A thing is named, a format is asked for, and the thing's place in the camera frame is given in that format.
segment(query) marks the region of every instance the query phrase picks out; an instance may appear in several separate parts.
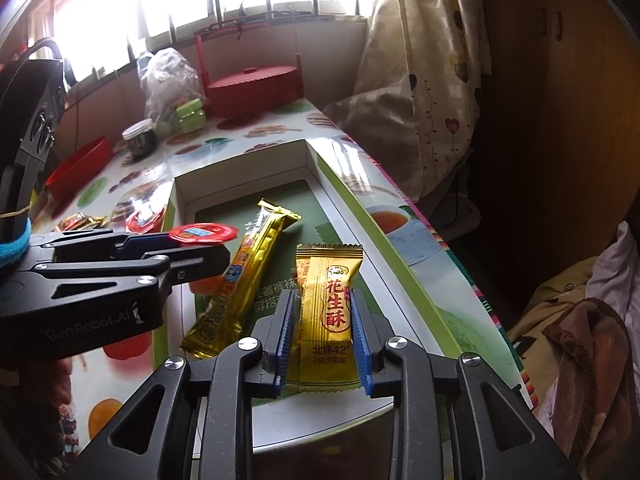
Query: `wooden cabinet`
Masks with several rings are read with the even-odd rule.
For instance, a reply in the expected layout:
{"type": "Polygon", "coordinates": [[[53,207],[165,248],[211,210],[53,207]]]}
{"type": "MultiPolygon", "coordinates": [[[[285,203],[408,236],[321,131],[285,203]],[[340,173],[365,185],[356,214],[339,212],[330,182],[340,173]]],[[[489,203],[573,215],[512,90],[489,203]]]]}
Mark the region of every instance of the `wooden cabinet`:
{"type": "Polygon", "coordinates": [[[640,49],[606,0],[484,0],[470,240],[517,306],[610,243],[640,185],[640,49]]]}

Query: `rubber band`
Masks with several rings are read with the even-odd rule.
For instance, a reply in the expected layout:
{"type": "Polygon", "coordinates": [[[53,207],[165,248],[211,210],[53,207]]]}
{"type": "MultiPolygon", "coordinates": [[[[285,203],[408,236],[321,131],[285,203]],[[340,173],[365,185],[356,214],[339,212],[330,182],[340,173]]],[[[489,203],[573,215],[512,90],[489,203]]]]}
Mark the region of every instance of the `rubber band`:
{"type": "Polygon", "coordinates": [[[11,218],[13,216],[19,216],[22,213],[24,213],[25,211],[28,211],[30,207],[31,207],[31,204],[23,207],[22,209],[20,209],[18,211],[12,211],[11,213],[2,213],[0,215],[0,219],[2,219],[2,218],[11,218]]]}

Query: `gold candy bar wrapper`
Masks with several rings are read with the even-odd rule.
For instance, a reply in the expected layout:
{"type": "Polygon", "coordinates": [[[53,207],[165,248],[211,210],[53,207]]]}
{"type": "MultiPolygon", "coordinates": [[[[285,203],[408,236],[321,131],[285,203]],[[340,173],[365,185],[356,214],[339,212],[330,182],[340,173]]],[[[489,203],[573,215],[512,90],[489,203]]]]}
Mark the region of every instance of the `gold candy bar wrapper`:
{"type": "Polygon", "coordinates": [[[290,381],[301,391],[330,392],[360,386],[351,346],[349,289],[362,263],[356,245],[300,245],[296,272],[302,292],[296,361],[290,381]]]}
{"type": "Polygon", "coordinates": [[[266,200],[258,206],[260,212],[242,238],[220,288],[182,340],[180,348],[196,357],[216,356],[238,340],[278,234],[301,218],[266,200]]]}
{"type": "Polygon", "coordinates": [[[65,218],[62,222],[56,225],[53,230],[57,232],[71,231],[71,230],[90,230],[96,227],[102,227],[104,225],[104,216],[91,217],[84,213],[76,213],[68,218],[65,218]]]}

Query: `wall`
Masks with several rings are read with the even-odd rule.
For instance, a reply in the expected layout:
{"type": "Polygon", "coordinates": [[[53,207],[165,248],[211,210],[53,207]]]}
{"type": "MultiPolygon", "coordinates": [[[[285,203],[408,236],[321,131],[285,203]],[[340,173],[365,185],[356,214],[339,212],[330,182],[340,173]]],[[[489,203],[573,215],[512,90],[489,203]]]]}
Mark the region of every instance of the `wall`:
{"type": "MultiPolygon", "coordinates": [[[[237,34],[213,38],[204,43],[203,50],[213,80],[251,66],[295,65],[298,44],[305,95],[323,108],[353,92],[366,34],[364,21],[276,25],[245,31],[240,40],[237,34]]],[[[195,46],[180,52],[199,72],[195,46]]],[[[117,142],[128,126],[143,118],[144,105],[136,71],[119,73],[96,91],[81,96],[79,107],[74,105],[65,112],[50,158],[59,162],[100,136],[117,142]]]]}

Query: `brown towel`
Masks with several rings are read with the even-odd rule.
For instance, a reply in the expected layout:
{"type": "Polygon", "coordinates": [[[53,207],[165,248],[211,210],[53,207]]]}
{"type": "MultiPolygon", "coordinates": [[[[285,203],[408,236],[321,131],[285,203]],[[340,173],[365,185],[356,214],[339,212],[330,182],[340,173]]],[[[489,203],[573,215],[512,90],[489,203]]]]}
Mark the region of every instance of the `brown towel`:
{"type": "MultiPolygon", "coordinates": [[[[522,363],[536,388],[540,405],[545,400],[549,386],[558,377],[560,364],[560,351],[542,335],[543,330],[572,304],[584,299],[584,288],[591,277],[595,261],[596,258],[589,258],[578,262],[540,285],[519,322],[507,334],[511,342],[523,335],[535,339],[523,354],[522,363]]],[[[533,411],[535,415],[538,414],[540,405],[533,411]]]]}
{"type": "Polygon", "coordinates": [[[608,304],[587,298],[543,334],[562,351],[554,438],[584,478],[597,478],[638,418],[625,325],[608,304]]]}

